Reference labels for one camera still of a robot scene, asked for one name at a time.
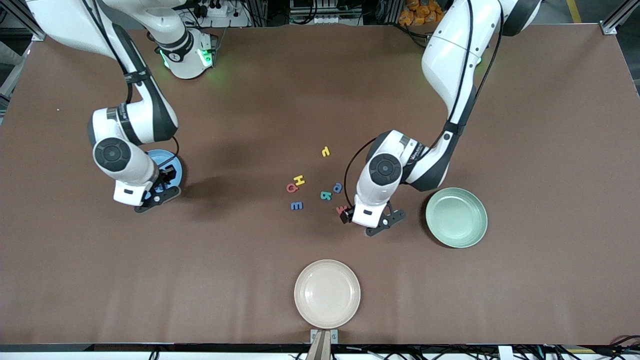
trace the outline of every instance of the white plate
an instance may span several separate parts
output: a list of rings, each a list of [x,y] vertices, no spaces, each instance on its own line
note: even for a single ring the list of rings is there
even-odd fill
[[[318,260],[307,266],[294,290],[300,315],[320,329],[335,329],[348,322],[360,305],[356,274],[340,261]]]

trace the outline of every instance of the plate rim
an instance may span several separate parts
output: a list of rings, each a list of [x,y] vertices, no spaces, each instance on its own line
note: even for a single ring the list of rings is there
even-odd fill
[[[355,302],[356,305],[355,305],[355,307],[353,309],[353,313],[350,316],[348,316],[343,322],[337,323],[337,325],[332,324],[331,327],[318,326],[317,323],[314,323],[314,322],[310,321],[310,319],[308,319],[307,316],[305,316],[303,314],[303,312],[300,311],[301,304],[298,302],[298,296],[297,296],[298,292],[300,291],[302,276],[306,272],[308,272],[308,270],[310,268],[318,266],[318,265],[321,265],[322,263],[334,263],[334,264],[338,265],[339,267],[341,267],[343,269],[346,269],[348,271],[348,274],[353,276],[353,279],[355,280],[355,290],[357,290],[356,291],[357,299],[356,299],[356,302]],[[293,299],[294,299],[294,302],[296,303],[296,308],[298,309],[298,313],[300,314],[300,316],[302,316],[303,319],[305,319],[305,321],[307,323],[309,323],[310,325],[313,325],[315,327],[318,327],[320,329],[336,329],[336,328],[338,328],[340,326],[343,326],[344,324],[348,323],[354,317],[354,315],[356,315],[356,313],[358,312],[358,308],[360,308],[360,301],[362,299],[362,289],[360,287],[360,281],[358,280],[358,276],[345,263],[343,263],[341,261],[334,260],[334,259],[320,259],[320,260],[316,260],[313,263],[305,266],[305,268],[302,269],[300,274],[298,274],[298,278],[296,279],[296,284],[295,284],[294,289],[293,289]]]
[[[435,199],[436,199],[436,194],[442,193],[442,192],[450,192],[453,190],[458,190],[458,191],[462,191],[463,193],[466,193],[468,195],[471,195],[471,197],[473,199],[475,199],[477,201],[478,204],[480,204],[480,217],[484,218],[484,226],[483,226],[483,230],[480,236],[478,236],[478,239],[476,241],[474,241],[473,243],[469,244],[469,245],[465,245],[465,246],[457,246],[457,245],[451,245],[450,243],[445,242],[443,239],[441,239],[440,237],[438,237],[437,234],[435,234],[431,228],[431,226],[429,226],[429,219],[433,219],[433,217],[430,217],[429,214],[429,209],[431,209],[431,211],[433,212],[433,206],[435,206]],[[424,210],[424,219],[427,223],[427,227],[429,228],[429,231],[431,231],[431,234],[433,234],[433,236],[435,236],[436,239],[438,239],[439,242],[443,243],[446,246],[455,248],[455,249],[465,249],[467,247],[471,247],[474,246],[475,244],[479,243],[480,240],[482,240],[486,234],[487,228],[489,227],[489,215],[486,212],[486,208],[484,207],[484,204],[482,203],[482,201],[480,201],[480,199],[473,194],[472,192],[468,191],[467,189],[463,189],[463,188],[457,188],[457,187],[450,187],[450,188],[444,188],[441,190],[438,190],[437,192],[433,193],[433,195],[431,196],[431,198],[429,199],[429,201],[427,202],[427,206]]]

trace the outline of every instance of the table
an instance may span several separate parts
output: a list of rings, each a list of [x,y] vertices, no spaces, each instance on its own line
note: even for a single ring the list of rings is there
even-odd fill
[[[163,68],[144,32],[132,37],[179,116],[183,194],[143,215],[111,200],[85,125],[124,99],[119,69],[35,44],[0,127],[2,343],[308,341],[292,293],[324,258],[362,287],[345,343],[587,344],[640,332],[640,101],[597,25],[504,39],[443,184],[487,208],[486,236],[469,249],[429,234],[429,193],[400,188],[393,204],[408,218],[372,238],[339,221],[342,194],[319,196],[379,133],[431,143],[442,128],[444,105],[402,32],[230,29],[216,68],[189,81]],[[158,147],[173,150],[145,149]],[[287,193],[298,175],[306,184]]]

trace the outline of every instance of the blue plate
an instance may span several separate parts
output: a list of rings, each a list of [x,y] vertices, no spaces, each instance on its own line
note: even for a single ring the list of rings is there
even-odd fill
[[[151,151],[148,151],[147,154],[149,155],[149,158],[151,158],[151,160],[153,160],[154,163],[156,163],[157,165],[164,163],[166,160],[168,160],[173,156],[172,152],[167,150],[162,150],[162,149],[151,150]],[[164,164],[160,169],[164,170],[171,165],[173,165],[173,168],[175,169],[175,179],[169,181],[169,185],[167,187],[178,186],[180,185],[180,182],[182,182],[182,164],[180,163],[180,160],[178,159],[177,156],[173,158],[171,161],[169,161],[168,163]],[[161,191],[161,190],[162,188],[160,186],[156,188],[156,191]],[[145,200],[150,197],[151,197],[151,194],[147,193],[145,195]]]

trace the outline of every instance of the plate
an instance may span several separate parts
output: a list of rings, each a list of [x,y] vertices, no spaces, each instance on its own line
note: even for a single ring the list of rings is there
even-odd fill
[[[433,194],[425,215],[433,235],[450,247],[473,246],[486,233],[488,219],[482,202],[461,188],[446,188]]]
[[[154,161],[154,163],[156,163],[156,165],[160,165],[162,163],[164,163],[166,160],[168,160],[169,158],[171,158],[173,156],[173,153],[167,150],[162,150],[162,149],[156,149],[156,150],[151,150],[147,152],[147,155],[149,155],[149,158],[151,158],[151,160]],[[178,159],[178,157],[174,157],[171,161],[169,161],[168,163],[164,164],[160,169],[166,169],[167,167],[169,167],[169,165],[173,165],[173,168],[175,169],[175,178],[171,181],[169,181],[169,186],[178,186],[180,185],[180,182],[182,181],[182,164],[180,163],[180,160]],[[157,191],[162,191],[162,188],[160,186],[158,186],[156,188]],[[147,192],[147,194],[145,195],[145,200],[150,198],[151,194],[149,194]]]
[[[296,281],[296,307],[318,329],[335,329],[347,323],[360,305],[356,274],[340,261],[319,260],[307,266]]]

